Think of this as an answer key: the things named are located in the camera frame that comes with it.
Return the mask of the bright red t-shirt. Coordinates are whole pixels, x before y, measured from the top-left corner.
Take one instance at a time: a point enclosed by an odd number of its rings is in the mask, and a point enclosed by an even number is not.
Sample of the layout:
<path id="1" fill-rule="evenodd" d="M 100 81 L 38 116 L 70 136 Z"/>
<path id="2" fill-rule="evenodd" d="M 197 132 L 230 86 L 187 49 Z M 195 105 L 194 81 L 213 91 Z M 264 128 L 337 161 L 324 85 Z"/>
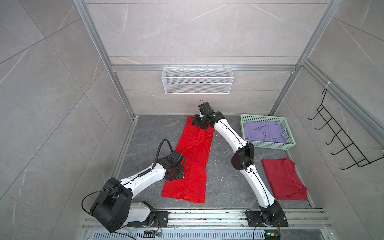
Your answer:
<path id="1" fill-rule="evenodd" d="M 211 151 L 214 129 L 203 130 L 192 125 L 193 117 L 187 118 L 176 151 L 186 158 L 185 177 L 165 181 L 162 197 L 203 204 L 206 198 L 207 164 Z"/>

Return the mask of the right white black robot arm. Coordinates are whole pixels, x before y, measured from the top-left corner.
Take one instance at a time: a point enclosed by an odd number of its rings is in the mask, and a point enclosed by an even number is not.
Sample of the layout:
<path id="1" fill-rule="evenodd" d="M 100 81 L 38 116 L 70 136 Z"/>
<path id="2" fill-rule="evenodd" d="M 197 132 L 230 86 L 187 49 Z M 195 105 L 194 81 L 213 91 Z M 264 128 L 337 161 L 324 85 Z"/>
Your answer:
<path id="1" fill-rule="evenodd" d="M 263 223 L 267 226 L 277 224 L 278 220 L 284 217 L 284 211 L 257 171 L 254 163 L 254 145 L 242 139 L 225 116 L 221 112 L 215 112 L 208 102 L 201 101 L 198 108 L 200 113 L 194 115 L 192 125 L 203 130 L 213 128 L 228 142 L 234 152 L 231 163 L 246 178 L 256 195 Z"/>

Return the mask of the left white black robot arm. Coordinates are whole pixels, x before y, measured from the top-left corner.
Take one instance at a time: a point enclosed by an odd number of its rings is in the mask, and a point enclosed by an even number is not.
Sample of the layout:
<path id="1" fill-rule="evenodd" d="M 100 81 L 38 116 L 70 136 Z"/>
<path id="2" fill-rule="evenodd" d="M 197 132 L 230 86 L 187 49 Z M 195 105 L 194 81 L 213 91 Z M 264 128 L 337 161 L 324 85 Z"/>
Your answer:
<path id="1" fill-rule="evenodd" d="M 132 200 L 143 190 L 163 179 L 167 181 L 184 178 L 185 157 L 173 151 L 157 158 L 152 166 L 125 179 L 107 180 L 94 201 L 89 214 L 96 218 L 110 233 L 126 227 L 150 227 L 154 224 L 156 210 L 145 201 Z"/>

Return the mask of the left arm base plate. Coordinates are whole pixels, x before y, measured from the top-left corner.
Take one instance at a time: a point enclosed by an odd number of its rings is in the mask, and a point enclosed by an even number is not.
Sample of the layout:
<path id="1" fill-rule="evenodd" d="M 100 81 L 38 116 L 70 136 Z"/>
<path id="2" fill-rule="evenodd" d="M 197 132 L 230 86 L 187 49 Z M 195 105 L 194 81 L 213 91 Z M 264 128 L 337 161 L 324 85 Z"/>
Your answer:
<path id="1" fill-rule="evenodd" d="M 127 223 L 127 227 L 136 227 L 136 228 L 157 228 L 160 225 L 161 228 L 166 228 L 169 220 L 169 212 L 160 211 L 150 213 L 149 216 L 143 222 L 130 222 Z"/>

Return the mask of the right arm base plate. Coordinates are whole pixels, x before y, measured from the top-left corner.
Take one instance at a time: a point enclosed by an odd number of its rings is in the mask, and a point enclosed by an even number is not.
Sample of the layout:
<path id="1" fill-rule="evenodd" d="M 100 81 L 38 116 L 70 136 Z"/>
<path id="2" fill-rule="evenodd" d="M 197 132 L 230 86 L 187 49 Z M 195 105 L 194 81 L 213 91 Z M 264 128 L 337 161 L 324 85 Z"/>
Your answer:
<path id="1" fill-rule="evenodd" d="M 263 215 L 262 211 L 246 210 L 245 215 L 249 227 L 288 227 L 287 217 L 282 212 L 275 220 L 270 221 Z"/>

